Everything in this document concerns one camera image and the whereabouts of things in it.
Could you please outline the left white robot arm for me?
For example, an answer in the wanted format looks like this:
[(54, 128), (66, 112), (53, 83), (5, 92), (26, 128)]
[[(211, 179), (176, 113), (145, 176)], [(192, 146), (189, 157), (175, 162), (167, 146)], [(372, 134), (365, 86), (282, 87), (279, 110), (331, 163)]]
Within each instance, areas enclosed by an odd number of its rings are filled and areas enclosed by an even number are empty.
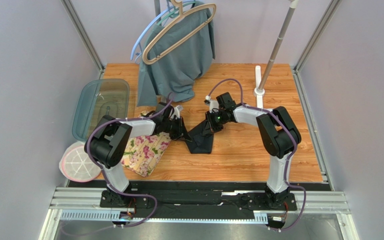
[(130, 182), (124, 173), (121, 160), (130, 139), (151, 137), (161, 133), (167, 133), (174, 141), (192, 141), (184, 119), (175, 114), (175, 108), (171, 103), (164, 102), (158, 103), (154, 111), (138, 118), (121, 119), (104, 115), (86, 140), (84, 151), (100, 168), (107, 191), (121, 203), (127, 204), (133, 199), (149, 198), (148, 194), (125, 192)]

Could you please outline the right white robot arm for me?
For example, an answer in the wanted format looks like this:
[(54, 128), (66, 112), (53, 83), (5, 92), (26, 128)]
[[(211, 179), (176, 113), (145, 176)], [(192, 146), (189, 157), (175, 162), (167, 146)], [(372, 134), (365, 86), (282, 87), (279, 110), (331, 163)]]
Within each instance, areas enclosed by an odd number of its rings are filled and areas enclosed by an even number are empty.
[(206, 96), (204, 102), (209, 106), (205, 114), (205, 135), (220, 132), (227, 123), (258, 127), (263, 146), (270, 155), (264, 203), (271, 209), (283, 206), (290, 193), (291, 158), (301, 142), (301, 135), (286, 108), (264, 109), (239, 104), (228, 92), (216, 99)]

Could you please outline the black paper napkin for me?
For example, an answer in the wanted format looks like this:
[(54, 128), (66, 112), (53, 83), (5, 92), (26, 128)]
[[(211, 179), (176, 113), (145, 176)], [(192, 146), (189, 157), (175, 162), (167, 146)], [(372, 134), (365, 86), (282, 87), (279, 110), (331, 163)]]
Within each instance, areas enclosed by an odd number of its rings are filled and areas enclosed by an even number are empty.
[(211, 154), (213, 149), (214, 134), (210, 130), (210, 124), (203, 120), (188, 132), (191, 140), (185, 143), (191, 154)]

